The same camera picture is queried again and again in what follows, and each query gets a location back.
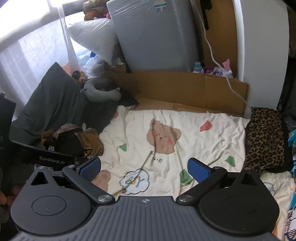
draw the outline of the gray neck pillow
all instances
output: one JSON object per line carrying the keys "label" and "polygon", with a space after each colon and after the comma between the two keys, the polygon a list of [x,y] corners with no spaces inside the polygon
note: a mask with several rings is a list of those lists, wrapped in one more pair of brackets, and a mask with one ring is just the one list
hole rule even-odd
{"label": "gray neck pillow", "polygon": [[112,80],[107,78],[92,78],[85,82],[84,88],[81,90],[81,92],[83,92],[91,102],[102,103],[108,100],[119,101],[121,98],[121,93],[118,89],[110,91],[99,90],[106,88],[110,83],[112,83]]}

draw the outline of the bear face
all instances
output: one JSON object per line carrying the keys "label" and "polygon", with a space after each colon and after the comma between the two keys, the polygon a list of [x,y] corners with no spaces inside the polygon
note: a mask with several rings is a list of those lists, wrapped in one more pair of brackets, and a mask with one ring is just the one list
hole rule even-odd
{"label": "bear face", "polygon": [[147,141],[155,147],[156,153],[171,154],[175,151],[174,146],[180,136],[179,129],[163,125],[160,121],[152,119]]}
{"label": "bear face", "polygon": [[111,179],[111,173],[107,170],[102,170],[91,182],[105,192],[108,189],[108,182]]}

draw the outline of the bed sheet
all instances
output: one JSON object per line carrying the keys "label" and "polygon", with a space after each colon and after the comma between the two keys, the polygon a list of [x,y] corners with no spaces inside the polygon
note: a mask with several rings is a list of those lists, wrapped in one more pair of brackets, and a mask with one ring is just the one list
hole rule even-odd
{"label": "bed sheet", "polygon": [[289,172],[270,173],[266,171],[261,174],[260,179],[279,205],[279,217],[272,234],[283,240],[288,211],[295,190],[294,179]]}
{"label": "bed sheet", "polygon": [[128,111],[119,106],[100,134],[102,176],[94,180],[114,195],[172,196],[197,184],[187,161],[231,172],[242,169],[248,119],[227,114],[172,110]]}
{"label": "bed sheet", "polygon": [[287,222],[285,225],[284,240],[296,240],[296,155],[293,155],[293,168],[290,172],[293,179],[294,193],[292,201],[289,203],[288,215],[286,216]]}

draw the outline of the metal screw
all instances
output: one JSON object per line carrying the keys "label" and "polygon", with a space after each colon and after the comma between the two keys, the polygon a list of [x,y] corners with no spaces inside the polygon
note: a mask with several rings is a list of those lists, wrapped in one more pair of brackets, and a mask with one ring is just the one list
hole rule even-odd
{"label": "metal screw", "polygon": [[112,197],[108,194],[104,194],[104,195],[98,196],[98,200],[100,202],[109,202],[112,200]]}
{"label": "metal screw", "polygon": [[190,195],[183,194],[179,196],[179,200],[180,202],[191,202],[193,200],[193,197]]}

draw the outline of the white cable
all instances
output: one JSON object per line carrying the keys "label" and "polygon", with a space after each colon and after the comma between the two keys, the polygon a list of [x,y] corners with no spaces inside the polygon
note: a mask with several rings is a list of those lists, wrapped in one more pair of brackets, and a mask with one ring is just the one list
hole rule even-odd
{"label": "white cable", "polygon": [[235,94],[237,97],[239,97],[239,98],[241,98],[245,103],[246,103],[246,105],[249,107],[249,108],[251,108],[250,106],[249,106],[249,104],[247,103],[247,101],[240,95],[240,94],[238,94],[237,92],[235,92],[234,90],[233,90],[233,88],[231,87],[231,84],[230,84],[230,82],[229,82],[229,78],[227,77],[227,73],[226,73],[226,70],[224,69],[224,68],[222,68],[222,66],[214,59],[214,56],[213,56],[213,50],[212,50],[212,46],[211,46],[211,44],[210,44],[210,42],[209,42],[209,40],[207,39],[207,33],[206,33],[206,29],[205,29],[205,24],[204,24],[204,22],[203,22],[203,20],[202,20],[202,17],[201,17],[201,15],[200,15],[200,11],[199,11],[199,9],[198,9],[198,16],[200,17],[200,22],[202,23],[202,27],[203,27],[203,30],[204,30],[204,36],[205,36],[205,41],[207,42],[207,44],[208,44],[208,46],[209,46],[209,48],[210,48],[210,52],[211,52],[211,58],[212,58],[212,60],[213,60],[213,62],[223,71],[223,73],[224,73],[224,75],[225,75],[225,77],[226,77],[226,81],[227,81],[227,84],[228,84],[228,86],[229,86],[229,89],[233,92],[233,94]]}

